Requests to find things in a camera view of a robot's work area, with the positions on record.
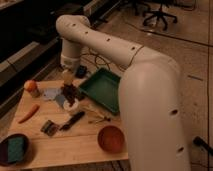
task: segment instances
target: office chair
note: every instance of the office chair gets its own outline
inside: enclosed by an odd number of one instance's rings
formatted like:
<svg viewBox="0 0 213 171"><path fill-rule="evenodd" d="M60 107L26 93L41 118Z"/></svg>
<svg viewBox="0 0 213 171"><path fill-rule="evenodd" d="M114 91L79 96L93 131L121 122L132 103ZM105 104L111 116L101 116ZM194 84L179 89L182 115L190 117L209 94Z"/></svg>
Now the office chair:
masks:
<svg viewBox="0 0 213 171"><path fill-rule="evenodd" d="M137 4L141 4L141 5L144 5L147 7L147 11L150 11L151 8L148 4L144 3L144 2L141 2L139 0L122 0L121 1L121 5L118 7L118 9L120 9L121 6L124 6L124 5L127 5L129 3L132 3L132 7L135 9L135 15L139 15L139 12L138 12L138 6Z"/></svg>
<svg viewBox="0 0 213 171"><path fill-rule="evenodd" d="M143 12L143 16L145 17L146 16L146 14L148 13L148 14L153 14L153 15L151 15L150 17L148 17L148 18L146 18L145 20L144 20L144 22L143 22L143 25L144 26L147 26L147 22L148 22L148 20L151 20L152 18L157 18L157 21L159 21L160 19L163 21L163 23L164 23L164 28L163 28L163 30L165 31L165 30L167 30L167 27L168 27L168 23L167 23L167 21L166 21L166 19L165 19L165 17L170 17L170 18L173 18L174 20L173 20L173 23L177 23L178 22L178 19L177 19L177 17L176 16L174 16L174 15L171 15L171 14L168 14L168 13L165 13L165 12L163 12L163 5L166 5L166 7L168 7L169 8L169 2L171 2L171 0L155 0L155 2L159 2L160 3L160 8L159 8L159 10L158 11L144 11Z"/></svg>

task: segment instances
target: wooden bowl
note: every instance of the wooden bowl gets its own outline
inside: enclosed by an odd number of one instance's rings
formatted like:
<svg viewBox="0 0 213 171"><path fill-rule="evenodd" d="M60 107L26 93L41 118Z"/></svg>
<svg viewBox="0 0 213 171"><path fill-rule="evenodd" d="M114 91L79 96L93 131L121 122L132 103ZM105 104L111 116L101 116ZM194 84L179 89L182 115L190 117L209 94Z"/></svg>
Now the wooden bowl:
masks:
<svg viewBox="0 0 213 171"><path fill-rule="evenodd" d="M120 153L123 151L124 134L115 126L106 126L98 134L99 146L109 153Z"/></svg>

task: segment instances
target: chair wheel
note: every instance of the chair wheel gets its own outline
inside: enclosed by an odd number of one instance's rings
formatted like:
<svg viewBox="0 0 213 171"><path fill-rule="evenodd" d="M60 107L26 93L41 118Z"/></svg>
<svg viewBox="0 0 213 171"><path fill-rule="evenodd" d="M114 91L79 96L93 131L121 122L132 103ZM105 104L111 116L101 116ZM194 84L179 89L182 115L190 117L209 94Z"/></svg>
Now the chair wheel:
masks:
<svg viewBox="0 0 213 171"><path fill-rule="evenodd" d="M177 23L177 18L175 18L175 19L173 20L173 23Z"/></svg>
<svg viewBox="0 0 213 171"><path fill-rule="evenodd" d="M144 22L143 22L143 25L144 25L144 26L147 26L147 22L146 22L146 21L144 21Z"/></svg>

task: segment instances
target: floor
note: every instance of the floor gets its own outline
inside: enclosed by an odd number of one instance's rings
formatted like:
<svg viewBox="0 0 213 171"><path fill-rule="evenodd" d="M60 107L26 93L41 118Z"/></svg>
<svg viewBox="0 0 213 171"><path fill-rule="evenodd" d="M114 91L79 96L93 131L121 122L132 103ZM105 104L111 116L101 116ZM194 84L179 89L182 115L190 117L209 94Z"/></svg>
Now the floor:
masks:
<svg viewBox="0 0 213 171"><path fill-rule="evenodd" d="M157 4L151 6L152 9L158 7ZM203 148L192 143L195 136L200 136L213 146L213 2L197 0L193 11L174 6L164 10L178 16L177 24L168 20L167 31L163 31L161 22L156 23L155 20L147 27L142 26L144 18L141 14L134 16L131 6L114 11L107 18L108 23L103 23L96 29L158 50L173 57L180 64L181 117L189 146L191 168L192 171L213 171L213 158ZM93 56L84 56L82 63L89 67L91 73L97 69ZM118 66L110 64L109 67L113 72L122 75L122 69ZM55 68L45 80L61 79L60 73L60 67ZM6 136L15 110L16 107L12 108L0 120L0 140ZM35 170L128 171L130 166L128 161L121 161Z"/></svg>

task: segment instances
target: red object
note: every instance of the red object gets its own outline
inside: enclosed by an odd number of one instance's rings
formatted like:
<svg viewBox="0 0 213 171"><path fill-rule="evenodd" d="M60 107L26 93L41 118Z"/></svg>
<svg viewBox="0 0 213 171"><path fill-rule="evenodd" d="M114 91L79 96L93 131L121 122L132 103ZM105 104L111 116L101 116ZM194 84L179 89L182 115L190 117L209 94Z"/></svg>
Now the red object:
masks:
<svg viewBox="0 0 213 171"><path fill-rule="evenodd" d="M37 110L39 109L39 105L34 105L30 111L18 122L18 123L23 123L25 121L27 121L28 119L30 119L36 112Z"/></svg>
<svg viewBox="0 0 213 171"><path fill-rule="evenodd" d="M33 91L33 90L36 90L37 89L37 84L34 80L27 80L25 83L24 83L24 89L27 90L27 91Z"/></svg>
<svg viewBox="0 0 213 171"><path fill-rule="evenodd" d="M115 126L106 126L98 134L99 146L110 153L120 153L124 146L124 134Z"/></svg>

